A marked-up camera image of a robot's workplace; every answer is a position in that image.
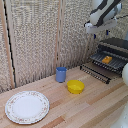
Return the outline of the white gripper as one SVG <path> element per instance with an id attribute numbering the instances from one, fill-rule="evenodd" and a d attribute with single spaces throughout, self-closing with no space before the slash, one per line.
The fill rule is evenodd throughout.
<path id="1" fill-rule="evenodd" d="M 109 35 L 109 30 L 113 27 L 115 27 L 117 25 L 117 19 L 113 18 L 110 19 L 108 21 L 106 21 L 105 23 L 103 23 L 101 26 L 97 27 L 97 26 L 93 26 L 91 23 L 86 23 L 84 25 L 85 29 L 86 29 L 86 33 L 87 34 L 94 34 L 94 39 L 96 39 L 96 32 L 100 32 L 103 30 L 106 30 L 106 35 Z"/>

